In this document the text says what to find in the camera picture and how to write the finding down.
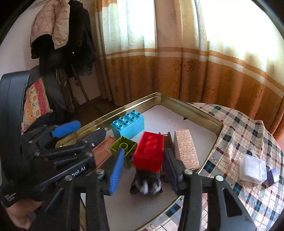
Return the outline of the person left hand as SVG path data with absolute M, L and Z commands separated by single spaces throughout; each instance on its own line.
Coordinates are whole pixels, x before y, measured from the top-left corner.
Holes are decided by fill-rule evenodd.
M 34 201 L 32 199 L 22 199 L 11 207 L 5 208 L 5 210 L 16 227 L 28 230 L 32 224 L 32 220 L 28 215 L 38 209 L 41 205 L 42 202 Z

